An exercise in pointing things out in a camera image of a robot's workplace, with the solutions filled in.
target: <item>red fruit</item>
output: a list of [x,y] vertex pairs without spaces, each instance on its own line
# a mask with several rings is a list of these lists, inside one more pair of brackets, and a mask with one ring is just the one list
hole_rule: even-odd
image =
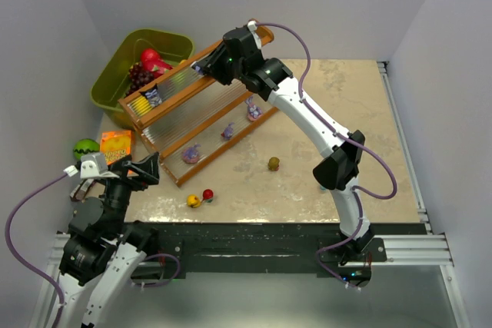
[[208,200],[208,199],[211,199],[214,197],[214,191],[212,191],[211,189],[207,189],[205,191],[203,191],[203,200]]
[[162,76],[165,72],[170,71],[172,66],[163,61],[162,59],[158,59],[155,61],[145,61],[144,69],[146,71],[150,71],[154,74],[154,77],[157,78]]
[[140,60],[143,61],[143,62],[146,62],[146,61],[155,61],[157,59],[159,59],[161,56],[159,55],[159,53],[157,53],[154,49],[145,49],[141,55],[140,55]]

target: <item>table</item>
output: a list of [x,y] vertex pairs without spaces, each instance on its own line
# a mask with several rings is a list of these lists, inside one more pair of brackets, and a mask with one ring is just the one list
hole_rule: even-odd
[[[305,60],[284,60],[298,78]],[[362,131],[366,145],[390,165],[398,182],[392,200],[362,194],[371,222],[419,222],[411,180],[398,139],[386,92],[375,61],[313,60],[304,82],[308,94],[335,120]],[[102,131],[115,127],[104,116]],[[138,140],[135,159],[148,152]],[[267,169],[270,157],[279,157],[280,170]],[[133,193],[126,221],[144,222],[338,222],[334,202],[312,175],[321,156],[303,132],[278,112],[232,149],[222,154],[181,188],[161,171],[159,185]],[[387,194],[391,182],[384,169],[368,154],[360,164],[360,183]],[[189,194],[201,196],[211,188],[210,204],[191,209]],[[101,191],[95,187],[90,195]]]

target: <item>orange package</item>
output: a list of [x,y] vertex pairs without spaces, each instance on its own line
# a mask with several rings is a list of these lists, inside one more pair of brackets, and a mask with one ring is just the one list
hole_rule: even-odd
[[109,131],[101,136],[101,148],[109,165],[125,155],[133,154],[135,133],[133,131]]

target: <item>purple figurine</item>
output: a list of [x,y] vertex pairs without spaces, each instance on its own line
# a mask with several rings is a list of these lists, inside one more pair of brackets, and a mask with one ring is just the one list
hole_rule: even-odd
[[253,102],[253,97],[250,96],[244,101],[248,105],[248,119],[251,122],[256,121],[263,114],[261,109]]
[[197,150],[197,147],[200,147],[200,145],[195,144],[184,149],[181,153],[181,159],[183,159],[185,163],[195,164],[197,161],[200,160],[200,152]]
[[221,133],[221,136],[229,141],[231,140],[231,137],[232,137],[232,134],[234,133],[234,128],[232,128],[232,125],[234,124],[234,122],[231,122],[224,130],[224,132]]

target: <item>green plastic bin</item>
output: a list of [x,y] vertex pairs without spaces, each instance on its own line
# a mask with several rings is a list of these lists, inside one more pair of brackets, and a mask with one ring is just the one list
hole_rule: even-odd
[[128,69],[140,60],[146,48],[153,48],[170,65],[177,65],[194,53],[193,41],[184,35],[143,28],[133,31],[121,43],[91,89],[91,100],[121,128],[133,129],[118,100],[130,88]]

